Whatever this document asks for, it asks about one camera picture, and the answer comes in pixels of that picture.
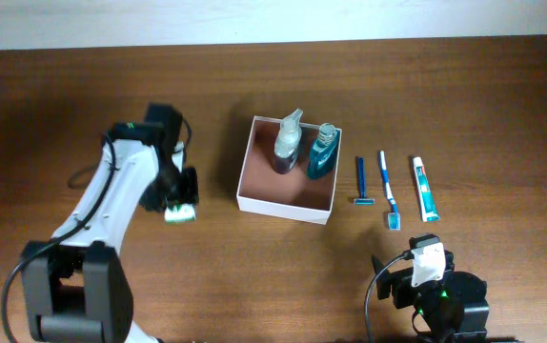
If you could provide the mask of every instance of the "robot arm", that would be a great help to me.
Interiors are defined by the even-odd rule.
[[[132,321],[132,292],[118,255],[138,204],[162,212],[169,205],[197,203],[195,171],[182,169],[184,146],[177,144],[182,123],[172,107],[151,105],[145,123],[115,124],[109,131],[112,144],[104,146],[93,179],[52,238],[72,231],[106,191],[99,207],[81,231],[34,258],[22,271],[34,340],[161,342]],[[116,167],[111,171],[113,158]],[[30,242],[23,256],[46,244]],[[83,285],[64,285],[62,280],[75,272],[83,274]]]
[[[392,295],[397,309],[414,306],[413,319],[418,315],[423,317],[431,332],[420,333],[414,325],[420,341],[518,342],[513,338],[486,338],[485,324],[490,311],[485,299],[487,284],[468,272],[456,272],[454,255],[444,250],[437,236],[427,233],[413,237],[409,245],[410,249],[402,255],[406,260],[413,260],[412,268],[388,272],[390,264],[384,266],[372,256],[376,274],[374,281],[379,300]],[[371,340],[367,313],[369,293],[370,290],[365,298],[365,319]]]

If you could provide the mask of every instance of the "white wall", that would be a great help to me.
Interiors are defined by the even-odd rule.
[[[0,49],[547,33],[547,0],[0,0]]]

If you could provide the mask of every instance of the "mouthwash bottle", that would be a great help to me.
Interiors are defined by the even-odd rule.
[[[318,137],[310,150],[308,177],[315,180],[333,169],[337,157],[338,142],[339,134],[335,126],[329,123],[322,124]]]

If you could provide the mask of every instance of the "white box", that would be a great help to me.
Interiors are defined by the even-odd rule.
[[[310,148],[320,126],[301,123],[302,152],[293,169],[284,175],[276,173],[274,143],[280,119],[256,116],[244,155],[237,186],[237,204],[245,212],[325,225],[333,210],[337,167],[341,153],[341,129],[334,169],[317,180],[307,176]]]

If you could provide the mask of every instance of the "clear plastic bottle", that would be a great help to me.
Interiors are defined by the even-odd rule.
[[[303,115],[303,110],[296,109],[280,122],[280,132],[273,147],[275,154],[273,169],[277,173],[290,172],[299,156],[299,142],[301,141],[299,119],[301,119],[301,115]]]

